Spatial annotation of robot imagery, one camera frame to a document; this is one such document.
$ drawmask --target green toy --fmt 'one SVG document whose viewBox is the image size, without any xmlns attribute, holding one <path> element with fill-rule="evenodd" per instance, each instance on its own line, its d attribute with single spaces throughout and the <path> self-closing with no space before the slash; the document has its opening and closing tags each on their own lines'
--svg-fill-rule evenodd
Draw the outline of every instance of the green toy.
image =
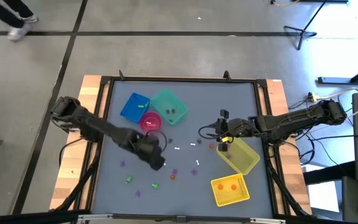
<svg viewBox="0 0 358 224">
<path fill-rule="evenodd" d="M 127 177 L 127 180 L 125 181 L 126 184 L 129 184 L 132 182 L 132 176 Z"/>
</svg>

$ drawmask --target purple toy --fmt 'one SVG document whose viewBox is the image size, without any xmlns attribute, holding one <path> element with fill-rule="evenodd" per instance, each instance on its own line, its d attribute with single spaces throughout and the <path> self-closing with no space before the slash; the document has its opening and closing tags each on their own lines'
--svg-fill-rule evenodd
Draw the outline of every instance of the purple toy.
<svg viewBox="0 0 358 224">
<path fill-rule="evenodd" d="M 124 160 L 124 159 L 121 160 L 119 166 L 120 166 L 120 167 L 124 167 L 124 166 L 125 166 L 125 160 Z"/>
<path fill-rule="evenodd" d="M 197 171 L 196 169 L 193 169 L 193 170 L 191 171 L 191 173 L 192 173 L 193 175 L 197 175 L 198 171 Z"/>
</svg>

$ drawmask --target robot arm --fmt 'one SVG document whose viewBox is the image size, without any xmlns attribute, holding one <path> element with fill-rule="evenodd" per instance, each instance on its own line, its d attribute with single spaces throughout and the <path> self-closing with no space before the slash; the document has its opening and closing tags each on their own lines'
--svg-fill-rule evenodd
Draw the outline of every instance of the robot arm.
<svg viewBox="0 0 358 224">
<path fill-rule="evenodd" d="M 119 147 L 136 154 L 154 170 L 159 170 L 165 162 L 158 138 L 103 121 L 81 106 L 77 99 L 60 97 L 52 108 L 51 117 L 52 122 L 66 132 L 80 129 L 81 137 L 87 141 L 97 142 L 102 134 L 109 136 Z"/>
<path fill-rule="evenodd" d="M 201 127 L 198 134 L 202 138 L 215 139 L 219 142 L 218 150 L 227 151 L 227 144 L 232 138 L 261 137 L 269 144 L 277 146 L 282 144 L 291 134 L 301 133 L 304 129 L 310 129 L 319 124 L 339 125 L 347 115 L 339 103 L 333 100 L 323 100 L 316 105 L 303 110 L 297 110 L 279 116 L 262 115 L 248 117 L 248 120 L 236 118 L 227 122 L 229 112 L 221 110 L 221 116 L 210 125 Z M 215 134 L 201 134 L 204 128 L 215 129 Z M 270 158 L 266 160 L 266 166 L 272 179 L 276 182 L 283 196 L 298 216 L 309 216 L 292 197 L 283 181 L 276 173 Z"/>
</svg>

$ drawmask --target yellow plastic container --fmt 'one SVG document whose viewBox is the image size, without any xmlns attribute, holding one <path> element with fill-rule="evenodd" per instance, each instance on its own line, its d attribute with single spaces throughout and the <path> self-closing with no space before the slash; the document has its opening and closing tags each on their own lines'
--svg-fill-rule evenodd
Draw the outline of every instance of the yellow plastic container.
<svg viewBox="0 0 358 224">
<path fill-rule="evenodd" d="M 243 140 L 234 138 L 230 143 L 227 152 L 216 152 L 225 160 L 237 173 L 247 175 L 259 162 L 259 155 Z"/>
<path fill-rule="evenodd" d="M 216 205 L 230 205 L 249 199 L 249 194 L 242 174 L 234 174 L 211 181 Z"/>
</svg>

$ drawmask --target white sneaker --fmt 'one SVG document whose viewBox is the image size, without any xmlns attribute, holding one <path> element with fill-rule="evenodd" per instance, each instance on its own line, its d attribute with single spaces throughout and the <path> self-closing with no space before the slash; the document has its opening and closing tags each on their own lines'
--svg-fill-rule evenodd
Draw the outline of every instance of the white sneaker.
<svg viewBox="0 0 358 224">
<path fill-rule="evenodd" d="M 27 17 L 27 18 L 21 18 L 21 19 L 26 23 L 38 22 L 38 17 L 35 16 L 35 15 L 32 15 L 32 16 Z"/>
<path fill-rule="evenodd" d="M 24 24 L 22 28 L 12 27 L 11 31 L 7 34 L 7 38 L 11 41 L 21 40 L 28 33 L 28 31 L 31 30 L 31 28 L 30 24 Z"/>
</svg>

